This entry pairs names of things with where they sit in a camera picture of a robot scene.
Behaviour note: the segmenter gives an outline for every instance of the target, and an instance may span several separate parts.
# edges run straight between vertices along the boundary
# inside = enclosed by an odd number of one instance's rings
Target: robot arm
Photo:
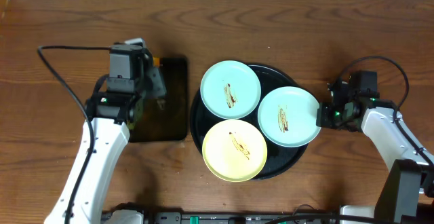
[[[107,91],[100,92],[106,81]],[[46,218],[45,224],[100,223],[102,205],[113,175],[113,170],[143,114],[144,100],[165,96],[166,88],[158,67],[153,66],[152,54],[142,39],[116,43],[110,50],[110,74],[102,76],[95,85],[92,96],[86,101],[85,112],[91,121],[95,146],[89,152],[90,132],[87,122],[79,152],[66,185]],[[91,153],[74,199],[71,215],[66,209],[77,182],[86,155]],[[114,213],[108,223],[143,223],[143,215],[124,210]]]
[[[402,114],[398,112],[399,123],[407,134],[413,139],[419,148],[423,148],[417,138],[408,129],[402,120]],[[361,123],[361,130],[374,143],[389,171],[395,160],[413,160],[420,165],[428,165],[418,154],[398,127],[393,122],[393,109],[376,107],[367,109]],[[434,162],[434,156],[424,150],[425,155]]]
[[[396,106],[379,99],[376,78],[371,71],[351,73],[348,83],[338,80],[329,86],[332,102],[322,102],[318,109],[317,126],[363,132],[389,169],[375,207],[344,206],[340,213],[395,223],[417,219],[419,193],[434,197],[434,157],[411,133],[399,111],[394,118]]]
[[[53,211],[46,218],[45,224],[64,222],[71,191],[88,153],[93,153],[93,155],[75,197],[71,223],[100,222],[102,205],[104,204],[113,170],[130,138],[130,131],[126,124],[115,124],[114,122],[115,120],[108,118],[94,118],[92,120],[92,127],[96,137],[93,152],[87,151],[89,148],[89,128],[84,123],[83,136],[81,137],[79,152],[75,158],[73,168],[63,192]]]

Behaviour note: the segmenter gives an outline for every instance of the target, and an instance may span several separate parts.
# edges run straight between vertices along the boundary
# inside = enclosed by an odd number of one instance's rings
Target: yellow plate
[[[251,124],[230,119],[214,125],[205,135],[202,155],[216,176],[231,182],[255,177],[267,160],[267,144]]]

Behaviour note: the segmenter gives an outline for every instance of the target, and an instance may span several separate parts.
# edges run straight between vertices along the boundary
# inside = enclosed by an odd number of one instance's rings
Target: food crumbs
[[[240,139],[240,138],[236,138],[236,132],[232,133],[229,132],[229,135],[231,137],[232,143],[235,146],[235,148],[242,152],[244,154],[244,156],[250,160],[250,152],[247,149],[247,145]]]
[[[277,123],[279,124],[280,131],[283,133],[288,131],[288,121],[286,120],[287,108],[287,106],[283,107],[282,105],[277,107]]]
[[[235,103],[238,102],[237,96],[231,91],[231,85],[228,83],[223,87],[224,96],[226,97],[226,104],[229,108],[233,108]]]

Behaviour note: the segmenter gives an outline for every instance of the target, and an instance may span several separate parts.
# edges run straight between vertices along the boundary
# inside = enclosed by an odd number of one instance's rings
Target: round black tray
[[[261,95],[258,106],[247,116],[241,118],[245,122],[249,122],[260,131],[258,124],[258,107],[262,99],[276,88],[284,86],[299,87],[297,83],[288,77],[285,73],[278,71],[275,68],[268,67],[263,64],[248,64],[248,66],[256,73],[261,86]],[[215,116],[208,111],[202,102],[200,90],[197,91],[190,110],[190,129],[191,136],[196,144],[197,150],[202,154],[202,143],[208,130],[218,122],[224,119]],[[267,161],[264,168],[253,179],[262,180],[277,176],[287,169],[291,168],[307,148],[307,144],[301,147],[282,147],[271,142],[263,133],[267,143]]]

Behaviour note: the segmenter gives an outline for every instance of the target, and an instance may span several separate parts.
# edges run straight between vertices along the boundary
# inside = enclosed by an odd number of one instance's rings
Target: wood grain surface
[[[143,37],[156,56],[189,58],[189,99],[212,64],[261,62],[285,71],[320,100],[326,83],[361,56],[396,59],[410,79],[404,119],[434,152],[434,0],[10,0],[0,26],[0,220],[41,223],[76,156],[83,116],[36,55],[39,45],[110,45]],[[105,52],[53,50],[47,59],[81,100],[108,71]],[[382,98],[403,79],[373,60]],[[387,168],[363,134],[322,130],[300,161],[265,181],[227,183],[203,163],[191,136],[130,144],[104,209],[122,202],[204,212],[292,212],[373,205]],[[425,197],[421,202],[430,202]]]

